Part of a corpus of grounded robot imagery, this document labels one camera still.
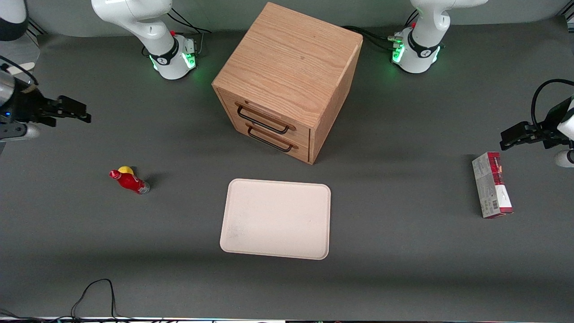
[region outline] gray wall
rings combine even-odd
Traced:
[[[210,30],[249,28],[267,0],[174,0],[173,7],[195,26]],[[274,0],[275,3],[336,25],[403,24],[413,11],[408,0]],[[503,24],[555,15],[568,0],[490,0],[483,6],[452,10],[454,24]],[[28,0],[30,16],[51,33],[115,36],[124,29],[101,21],[90,0]],[[186,31],[165,16],[170,29]]]

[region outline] cabinet top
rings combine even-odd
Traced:
[[[268,2],[213,85],[315,128],[362,42]]]

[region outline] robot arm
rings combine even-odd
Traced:
[[[24,0],[2,0],[0,5],[0,41],[20,38],[28,28],[28,10]]]
[[[92,120],[85,104],[63,95],[56,100],[46,99],[35,84],[28,85],[0,71],[0,142],[37,137],[39,130],[33,124],[54,127],[55,118],[74,118],[86,123]]]
[[[488,0],[410,0],[418,10],[414,28],[407,26],[395,33],[398,39],[407,39],[393,55],[392,62],[409,73],[422,73],[436,61],[440,41],[451,26],[447,10],[483,5]]]
[[[103,21],[129,30],[148,49],[154,68],[166,79],[185,76],[196,66],[195,43],[172,36],[158,17],[172,8],[172,0],[92,0]]]
[[[545,149],[567,145],[569,149],[558,152],[554,156],[554,161],[561,167],[574,167],[574,95],[550,109],[543,121],[536,121],[536,99],[542,88],[550,83],[565,83],[574,86],[573,81],[552,79],[538,87],[532,99],[532,123],[522,121],[504,130],[501,133],[501,149],[505,151],[516,145],[540,141]]]

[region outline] electrical cable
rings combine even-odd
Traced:
[[[530,106],[530,118],[532,119],[532,123],[534,124],[534,127],[536,128],[536,131],[541,132],[542,133],[542,129],[540,129],[540,126],[538,124],[538,121],[536,120],[536,101],[538,100],[538,95],[540,94],[540,91],[542,91],[542,89],[547,86],[548,84],[551,83],[563,83],[563,84],[567,84],[570,86],[574,86],[574,81],[571,80],[566,80],[566,79],[551,79],[551,80],[547,80],[546,82],[542,83],[534,92],[534,96],[532,97],[532,105]],[[543,133],[544,136],[546,137],[547,140],[551,140],[547,134]]]
[[[4,315],[4,316],[9,316],[9,317],[13,317],[13,318],[17,318],[19,320],[28,320],[30,322],[45,322],[45,320],[43,320],[42,318],[38,318],[38,317],[22,317],[22,316],[17,316],[16,314],[5,310],[5,309],[0,309],[0,314]]]
[[[21,67],[20,65],[16,64],[15,62],[5,58],[4,56],[0,55],[0,59],[11,64],[12,66],[14,66],[15,68],[21,70],[24,74],[26,74],[28,77],[30,77],[30,79],[32,80],[32,82],[34,82],[35,85],[38,85],[38,80],[34,77],[34,75],[32,75],[30,72],[28,72],[26,69],[24,69],[23,67]]]
[[[409,21],[406,23],[406,26],[408,26],[408,25],[410,25],[412,22],[414,22],[414,20],[415,20],[417,17],[418,17],[418,12],[417,12],[416,15],[414,15],[414,17],[413,17],[411,20],[409,20]]]
[[[32,21],[28,21],[28,23],[30,24],[30,26],[34,27],[34,29],[37,30],[40,34],[44,34],[44,32],[40,30],[40,28],[38,28]]]
[[[34,24],[34,27],[36,29],[38,29],[39,31],[42,32],[42,34],[47,34],[48,32],[46,31],[46,29],[42,28],[37,22],[33,21],[31,18],[28,19],[28,22]]]
[[[147,48],[145,48],[145,46],[142,46],[142,52],[141,52],[142,56],[143,57],[149,57],[149,51],[148,51],[148,54],[146,55],[146,54],[144,54],[144,50],[147,50]]]
[[[182,25],[184,25],[184,26],[186,26],[186,27],[194,28],[196,32],[201,33],[201,31],[199,30],[199,28],[191,27],[190,25],[184,23],[183,21],[180,21],[180,20],[177,20],[177,19],[173,18],[173,16],[172,16],[171,14],[169,14],[169,13],[168,13],[168,17],[171,18],[171,19],[173,19],[173,20],[176,21],[176,22],[179,22],[180,24],[182,24]]]
[[[342,26],[342,28],[348,29],[352,32],[356,32],[356,33],[363,35],[368,41],[370,41],[373,45],[377,46],[378,48],[384,49],[386,51],[393,51],[394,50],[394,48],[392,48],[392,47],[385,47],[385,46],[383,46],[383,45],[381,45],[375,41],[375,40],[388,41],[386,37],[379,36],[375,33],[371,33],[368,30],[365,30],[363,28],[356,27],[356,26]]]
[[[110,284],[110,291],[111,291],[111,316],[118,320],[117,316],[122,316],[118,313],[118,310],[116,309],[116,304],[115,304],[115,293],[114,293],[114,285],[111,283],[111,280],[107,279],[107,278],[102,278],[102,279],[98,279],[95,280],[93,282],[91,282],[83,291],[82,296],[80,296],[80,298],[76,301],[76,303],[72,306],[72,308],[70,309],[70,316],[72,318],[77,318],[76,316],[76,309],[77,306],[82,302],[82,300],[84,299],[84,297],[86,296],[86,293],[88,292],[88,289],[90,289],[90,287],[93,284],[99,283],[99,282],[108,282],[108,284]]]
[[[201,51],[203,50],[203,35],[205,35],[205,33],[201,33],[201,41],[199,44],[199,50],[197,51],[197,54],[201,54]]]
[[[193,26],[193,25],[191,24],[191,22],[187,21],[187,19],[185,19],[181,14],[179,14],[179,12],[177,12],[174,8],[172,8],[172,10],[173,10],[173,12],[175,12],[181,19],[183,19],[183,21],[187,22],[187,24],[188,24],[191,28],[194,28],[195,30],[197,30],[197,32],[199,32],[200,30],[203,30],[203,31],[205,31],[205,32],[211,34],[211,31],[210,31],[210,30],[203,29],[203,28],[197,28],[197,27]]]
[[[570,10],[570,8],[572,8],[572,6],[574,6],[574,3],[571,3],[566,9],[564,9],[564,10],[562,11],[561,14],[567,13],[567,12]]]
[[[418,17],[418,10],[415,9],[413,13],[410,14],[409,18],[406,19],[405,27],[410,24],[416,17]]]

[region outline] drawer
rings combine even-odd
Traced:
[[[235,124],[235,129],[263,144],[284,152],[289,156],[295,157],[306,163],[309,162],[309,147],[307,145],[293,143],[285,138],[281,138],[275,133],[269,132],[249,122]]]
[[[266,129],[276,137],[285,138],[291,143],[309,146],[309,128],[293,121],[282,120],[280,115],[274,115],[270,111],[256,106],[237,95],[218,89],[234,124],[245,123],[255,125],[258,128]]]

